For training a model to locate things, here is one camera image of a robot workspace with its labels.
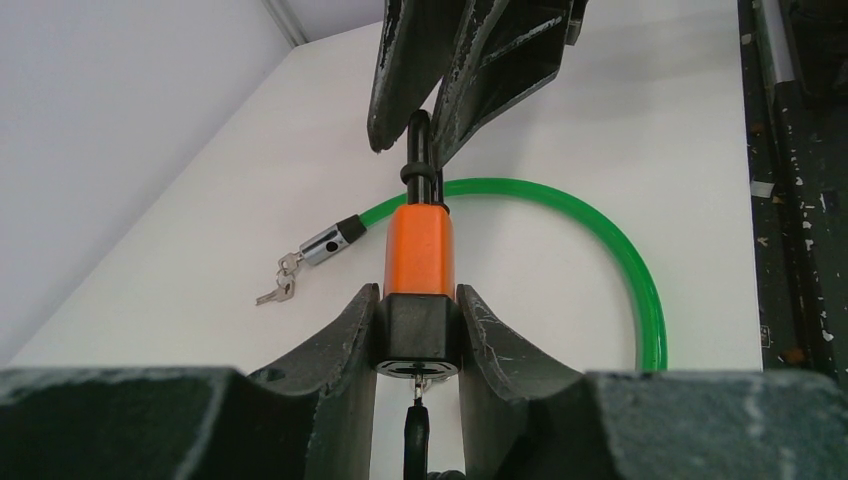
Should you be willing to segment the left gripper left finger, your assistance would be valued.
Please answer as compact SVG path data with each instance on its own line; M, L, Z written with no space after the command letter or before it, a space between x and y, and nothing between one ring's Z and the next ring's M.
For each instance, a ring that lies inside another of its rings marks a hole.
M5 479L365 479L376 285L244 375L230 367L1 374Z

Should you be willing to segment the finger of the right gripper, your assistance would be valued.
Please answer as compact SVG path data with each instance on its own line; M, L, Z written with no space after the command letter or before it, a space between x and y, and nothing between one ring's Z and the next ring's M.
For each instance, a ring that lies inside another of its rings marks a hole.
M434 107L436 165L445 166L484 125L556 78L572 43L571 1L469 1Z
M455 153L472 85L472 1L387 1L374 72L367 136L379 153L392 148L410 116L438 88L430 134L438 153Z

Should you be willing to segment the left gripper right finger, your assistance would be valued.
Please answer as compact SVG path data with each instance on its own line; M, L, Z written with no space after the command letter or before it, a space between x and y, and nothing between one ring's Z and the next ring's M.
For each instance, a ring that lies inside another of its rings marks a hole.
M843 479L847 397L806 371L575 371L470 286L459 378L470 479Z

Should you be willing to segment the black headed padlock keys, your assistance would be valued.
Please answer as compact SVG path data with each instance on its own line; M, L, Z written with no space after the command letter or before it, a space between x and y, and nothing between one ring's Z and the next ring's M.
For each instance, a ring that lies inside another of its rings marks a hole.
M414 376L413 404L408 408L404 425L404 480L460 480L466 475L458 470L429 471L428 449L430 422L427 408L423 405L426 379L422 374Z

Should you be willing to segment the orange padlock with keys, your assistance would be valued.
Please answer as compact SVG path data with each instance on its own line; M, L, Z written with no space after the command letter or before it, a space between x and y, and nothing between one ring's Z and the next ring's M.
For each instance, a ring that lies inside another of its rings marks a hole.
M416 381L444 379L461 368L454 229L440 167L431 155L430 116L411 114L406 194L389 218L385 268L375 313L375 370Z

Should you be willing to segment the silver key bunch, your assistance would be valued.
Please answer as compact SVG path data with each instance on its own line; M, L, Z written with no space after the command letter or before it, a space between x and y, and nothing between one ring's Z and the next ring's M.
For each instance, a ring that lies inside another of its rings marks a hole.
M270 302L284 302L294 296L296 276L303 261L300 252L288 253L278 260L276 286L269 293L256 298L255 305L261 306Z

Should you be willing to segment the green cable lock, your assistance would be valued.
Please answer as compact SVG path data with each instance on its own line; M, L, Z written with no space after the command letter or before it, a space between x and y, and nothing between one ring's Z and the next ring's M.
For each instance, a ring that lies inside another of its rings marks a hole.
M321 318L383 270L392 177L311 178L289 196L279 233L296 243L354 213L371 224L356 245L302 275L287 313ZM522 337L581 370L663 370L665 317L646 262L623 232L582 202L515 181L464 182L450 199L457 279L473 286Z

